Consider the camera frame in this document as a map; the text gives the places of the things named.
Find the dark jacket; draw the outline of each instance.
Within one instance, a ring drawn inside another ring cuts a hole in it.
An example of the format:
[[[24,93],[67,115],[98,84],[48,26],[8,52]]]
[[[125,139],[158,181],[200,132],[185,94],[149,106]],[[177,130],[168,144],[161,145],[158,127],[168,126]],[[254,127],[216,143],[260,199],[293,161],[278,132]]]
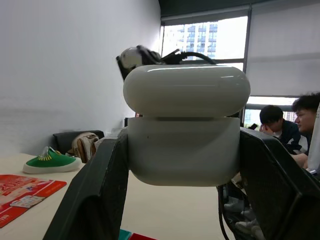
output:
[[[291,154],[297,154],[297,151],[303,152],[301,146],[302,137],[297,124],[291,121],[283,120],[282,134],[279,137],[280,142]]]

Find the white shoe sole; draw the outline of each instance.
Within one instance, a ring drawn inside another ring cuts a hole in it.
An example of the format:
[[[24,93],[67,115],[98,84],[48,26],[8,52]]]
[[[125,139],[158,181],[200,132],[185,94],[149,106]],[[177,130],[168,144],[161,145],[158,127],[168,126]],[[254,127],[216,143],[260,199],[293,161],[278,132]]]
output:
[[[252,227],[245,227],[241,224],[237,224],[237,222],[235,223],[235,228],[238,229],[240,232],[244,233],[244,234],[248,234],[251,235],[251,229]]]
[[[74,162],[64,166],[50,166],[50,167],[35,167],[29,166],[26,163],[22,171],[26,174],[51,174],[51,173],[65,173],[76,170],[81,165],[82,161],[76,157]]]

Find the roller blind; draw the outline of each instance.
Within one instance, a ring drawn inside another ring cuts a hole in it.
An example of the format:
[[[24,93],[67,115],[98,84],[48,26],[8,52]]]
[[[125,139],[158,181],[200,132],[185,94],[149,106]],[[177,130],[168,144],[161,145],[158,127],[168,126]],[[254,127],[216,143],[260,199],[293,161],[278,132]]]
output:
[[[247,60],[251,95],[320,91],[320,2],[282,0],[252,7]]]
[[[232,7],[220,10],[202,11],[177,16],[162,17],[164,26],[217,22],[223,19],[238,18],[248,15],[249,6]]]

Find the man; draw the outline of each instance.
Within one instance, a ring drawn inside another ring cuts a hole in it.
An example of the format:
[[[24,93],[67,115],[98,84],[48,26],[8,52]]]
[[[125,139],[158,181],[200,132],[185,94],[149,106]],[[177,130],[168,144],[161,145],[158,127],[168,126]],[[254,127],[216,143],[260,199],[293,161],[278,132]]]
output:
[[[265,106],[260,112],[260,131],[277,137],[291,154],[307,150],[307,139],[301,136],[297,124],[284,120],[284,112],[278,106]]]
[[[302,95],[292,104],[292,110],[296,113],[295,123],[299,132],[307,139],[307,151],[302,154],[293,155],[293,159],[301,168],[308,168],[308,154],[317,117],[317,109],[320,104],[320,92]]]

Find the high-rise building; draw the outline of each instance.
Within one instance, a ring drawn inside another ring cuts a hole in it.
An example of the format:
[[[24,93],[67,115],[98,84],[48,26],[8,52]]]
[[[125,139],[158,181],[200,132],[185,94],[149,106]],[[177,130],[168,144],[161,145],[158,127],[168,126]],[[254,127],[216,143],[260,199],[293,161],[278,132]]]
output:
[[[214,59],[217,45],[217,22],[203,22],[185,25],[175,25],[166,28],[166,38],[163,46],[163,55],[169,54],[174,48],[184,52],[201,53]]]
[[[287,121],[294,122],[296,119],[296,113],[293,111],[283,112],[283,118]]]

